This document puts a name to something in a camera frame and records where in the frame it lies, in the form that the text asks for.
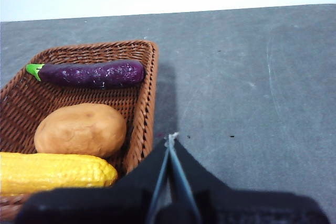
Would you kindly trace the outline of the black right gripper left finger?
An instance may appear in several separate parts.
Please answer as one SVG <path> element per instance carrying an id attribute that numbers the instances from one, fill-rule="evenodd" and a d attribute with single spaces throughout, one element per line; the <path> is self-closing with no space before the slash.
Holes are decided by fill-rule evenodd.
<path id="1" fill-rule="evenodd" d="M 110 187 L 58 188 L 32 195 L 16 223 L 144 223 L 166 147 L 153 151 Z"/>

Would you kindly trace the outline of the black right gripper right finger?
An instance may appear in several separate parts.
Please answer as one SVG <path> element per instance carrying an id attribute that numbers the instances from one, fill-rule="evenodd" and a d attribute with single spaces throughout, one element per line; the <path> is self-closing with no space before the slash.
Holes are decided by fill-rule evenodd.
<path id="1" fill-rule="evenodd" d="M 203 223 L 329 223 L 310 197 L 278 191 L 233 189 L 207 171 L 170 136 L 172 159 Z"/>

